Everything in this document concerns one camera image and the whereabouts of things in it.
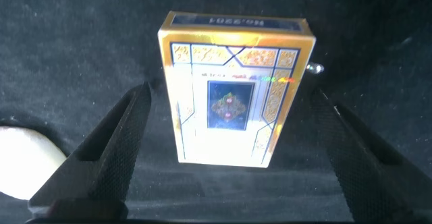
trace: blue label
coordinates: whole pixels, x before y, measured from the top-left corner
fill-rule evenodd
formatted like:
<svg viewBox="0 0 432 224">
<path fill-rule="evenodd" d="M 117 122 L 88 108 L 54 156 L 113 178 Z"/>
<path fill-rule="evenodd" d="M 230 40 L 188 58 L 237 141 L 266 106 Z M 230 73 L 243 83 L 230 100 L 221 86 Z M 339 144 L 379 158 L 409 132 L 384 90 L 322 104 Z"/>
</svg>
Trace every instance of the blue label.
<svg viewBox="0 0 432 224">
<path fill-rule="evenodd" d="M 295 21 L 283 21 L 265 18 L 227 18 L 223 16 L 175 15 L 172 24 L 176 25 L 211 25 L 244 28 L 272 28 L 302 32 L 302 26 Z"/>
</svg>

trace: playing card box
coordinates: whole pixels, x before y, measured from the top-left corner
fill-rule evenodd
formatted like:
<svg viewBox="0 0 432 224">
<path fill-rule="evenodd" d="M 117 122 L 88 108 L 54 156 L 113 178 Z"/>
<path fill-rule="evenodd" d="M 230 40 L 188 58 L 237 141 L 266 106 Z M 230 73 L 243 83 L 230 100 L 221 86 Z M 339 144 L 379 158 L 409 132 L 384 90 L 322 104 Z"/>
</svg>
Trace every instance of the playing card box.
<svg viewBox="0 0 432 224">
<path fill-rule="evenodd" d="M 179 162 L 267 167 L 315 44 L 306 20 L 171 11 L 158 37 Z"/>
</svg>

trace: black fabric background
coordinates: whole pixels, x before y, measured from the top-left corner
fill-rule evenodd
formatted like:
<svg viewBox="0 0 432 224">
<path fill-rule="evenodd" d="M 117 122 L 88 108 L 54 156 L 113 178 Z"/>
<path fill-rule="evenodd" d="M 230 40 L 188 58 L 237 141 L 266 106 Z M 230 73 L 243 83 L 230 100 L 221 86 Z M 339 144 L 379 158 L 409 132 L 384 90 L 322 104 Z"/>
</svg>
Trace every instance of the black fabric background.
<svg viewBox="0 0 432 224">
<path fill-rule="evenodd" d="M 431 5 L 0 0 L 0 125 L 38 129 L 70 154 L 128 89 L 148 80 L 153 107 L 128 194 L 130 218 L 349 221 L 308 96 L 322 85 L 432 177 Z M 325 73 L 305 75 L 268 169 L 177 162 L 157 43 L 169 10 L 308 20 L 317 37 L 311 61 Z M 26 201 L 0 193 L 0 223 L 29 218 Z"/>
</svg>

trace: gold ornate border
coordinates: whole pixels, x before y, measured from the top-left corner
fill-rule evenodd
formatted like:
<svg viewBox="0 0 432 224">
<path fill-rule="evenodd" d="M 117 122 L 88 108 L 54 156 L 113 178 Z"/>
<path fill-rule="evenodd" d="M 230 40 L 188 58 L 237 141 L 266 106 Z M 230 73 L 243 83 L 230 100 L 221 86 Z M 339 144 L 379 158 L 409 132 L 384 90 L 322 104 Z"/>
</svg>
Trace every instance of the gold ornate border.
<svg viewBox="0 0 432 224">
<path fill-rule="evenodd" d="M 274 31 L 252 31 L 237 28 L 221 28 L 214 29 L 212 27 L 194 27 L 194 26 L 183 26 L 183 27 L 169 27 L 173 20 L 174 13 L 170 12 L 165 20 L 164 25 L 158 32 L 159 46 L 161 48 L 161 56 L 163 61 L 163 67 L 165 72 L 165 78 L 167 80 L 168 97 L 171 105 L 171 112 L 173 113 L 173 125 L 175 138 L 177 142 L 181 142 L 182 135 L 180 133 L 180 121 L 177 109 L 178 101 L 178 87 L 176 85 L 175 73 L 173 71 L 173 61 L 171 59 L 170 43 L 203 43 L 211 45 L 225 45 L 225 46 L 240 46 L 240 47 L 279 47 L 279 48 L 299 48 L 300 54 L 292 78 L 294 82 L 291 82 L 288 86 L 286 93 L 286 99 L 283 102 L 279 118 L 276 121 L 275 129 L 271 135 L 269 147 L 265 154 L 272 155 L 277 139 L 280 136 L 282 127 L 290 110 L 292 101 L 294 100 L 300 81 L 303 77 L 304 69 L 311 55 L 312 49 L 315 45 L 315 37 L 310 32 L 305 34 L 288 34 Z M 310 31 L 307 27 L 306 22 L 303 23 L 305 31 Z M 269 161 L 264 160 L 262 167 L 266 167 Z"/>
</svg>

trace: white object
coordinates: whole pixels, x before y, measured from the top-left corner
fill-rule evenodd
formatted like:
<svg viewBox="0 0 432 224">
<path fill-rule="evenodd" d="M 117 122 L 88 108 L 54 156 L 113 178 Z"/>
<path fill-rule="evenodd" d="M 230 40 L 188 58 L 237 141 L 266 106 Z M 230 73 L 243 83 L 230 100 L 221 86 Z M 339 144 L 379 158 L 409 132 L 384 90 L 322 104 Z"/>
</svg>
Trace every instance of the white object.
<svg viewBox="0 0 432 224">
<path fill-rule="evenodd" d="M 66 160 L 46 136 L 0 127 L 0 192 L 29 200 Z"/>
</svg>

